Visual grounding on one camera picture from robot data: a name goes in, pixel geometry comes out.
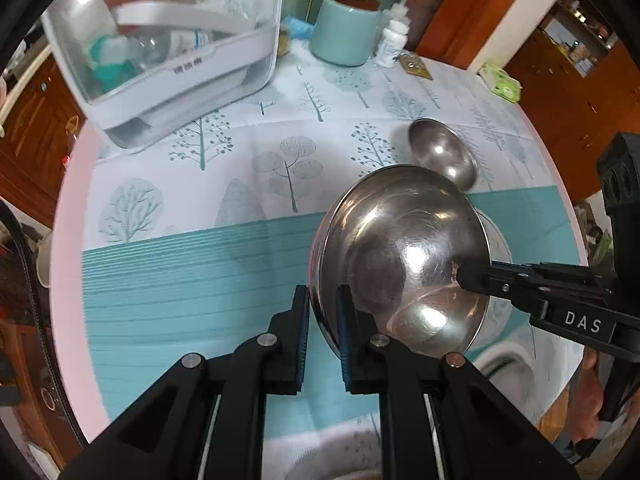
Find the right hand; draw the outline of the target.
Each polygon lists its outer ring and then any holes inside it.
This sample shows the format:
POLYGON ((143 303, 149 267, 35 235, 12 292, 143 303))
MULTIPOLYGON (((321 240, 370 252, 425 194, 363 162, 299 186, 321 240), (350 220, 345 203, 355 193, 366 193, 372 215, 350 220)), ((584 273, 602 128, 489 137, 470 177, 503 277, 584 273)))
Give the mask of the right hand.
POLYGON ((603 387, 598 377, 598 359, 596 350, 585 348, 577 388, 567 415, 567 431, 574 444, 593 439, 599 429, 603 387))

